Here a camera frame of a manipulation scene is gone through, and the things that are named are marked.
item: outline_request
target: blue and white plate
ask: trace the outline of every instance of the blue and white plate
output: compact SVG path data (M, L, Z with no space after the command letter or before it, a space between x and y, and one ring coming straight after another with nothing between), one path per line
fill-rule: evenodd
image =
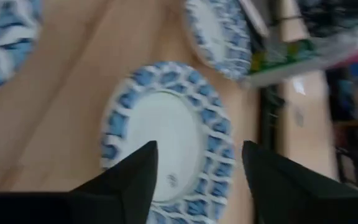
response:
M40 0L0 0L0 86L32 50L40 27Z
M249 30L238 0L186 0L190 41L199 58L232 80L250 69Z
M148 223L214 223L234 168L231 126L218 94L193 68L144 66L109 100L103 168L151 140L158 144L158 176Z

